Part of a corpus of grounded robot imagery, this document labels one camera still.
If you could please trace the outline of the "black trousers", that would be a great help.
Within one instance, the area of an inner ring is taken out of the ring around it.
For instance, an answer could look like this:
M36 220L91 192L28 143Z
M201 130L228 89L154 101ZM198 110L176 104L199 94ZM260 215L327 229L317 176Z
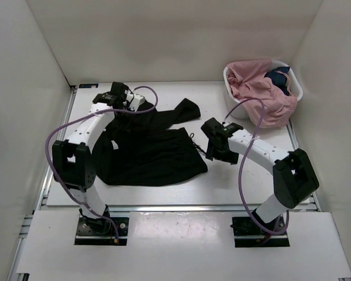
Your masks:
M129 125L109 123L92 157L97 177L109 186L168 186L206 173L207 165L185 128L200 118L199 106L183 99L174 109L158 111L145 102Z

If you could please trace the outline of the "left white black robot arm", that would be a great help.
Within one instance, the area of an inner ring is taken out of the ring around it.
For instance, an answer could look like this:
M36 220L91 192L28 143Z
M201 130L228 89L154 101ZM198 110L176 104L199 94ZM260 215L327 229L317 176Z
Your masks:
M92 150L106 126L115 119L115 109L119 113L137 112L144 102L144 96L132 92L123 83L114 82L110 91L95 96L88 117L78 123L77 129L65 140L52 144L55 179L80 206L85 223L97 234L110 230L111 219L107 205L94 186L96 168Z

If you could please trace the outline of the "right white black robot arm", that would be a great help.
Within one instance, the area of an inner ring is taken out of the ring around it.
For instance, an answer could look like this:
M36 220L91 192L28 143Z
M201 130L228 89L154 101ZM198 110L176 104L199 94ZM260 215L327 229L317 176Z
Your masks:
M206 158L237 164L242 155L239 173L245 159L250 159L273 177L273 194L250 212L251 227L258 234L266 233L272 222L294 209L319 188L311 161L302 149L287 151L250 134L236 123L207 120L201 130L208 138Z

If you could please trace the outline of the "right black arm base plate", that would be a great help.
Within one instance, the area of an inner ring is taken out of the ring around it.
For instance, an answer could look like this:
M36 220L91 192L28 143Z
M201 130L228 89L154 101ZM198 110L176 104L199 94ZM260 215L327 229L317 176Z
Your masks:
M250 217L232 217L235 248L282 248L289 247L287 233L270 235L260 229Z

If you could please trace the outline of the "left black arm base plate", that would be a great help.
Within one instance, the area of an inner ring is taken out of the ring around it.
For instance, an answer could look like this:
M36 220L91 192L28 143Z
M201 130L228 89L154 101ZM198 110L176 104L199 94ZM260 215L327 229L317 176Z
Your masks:
M115 228L108 221L98 219L93 222L92 218L79 216L75 232L75 245L97 246L126 246L128 241L129 217L113 217Z

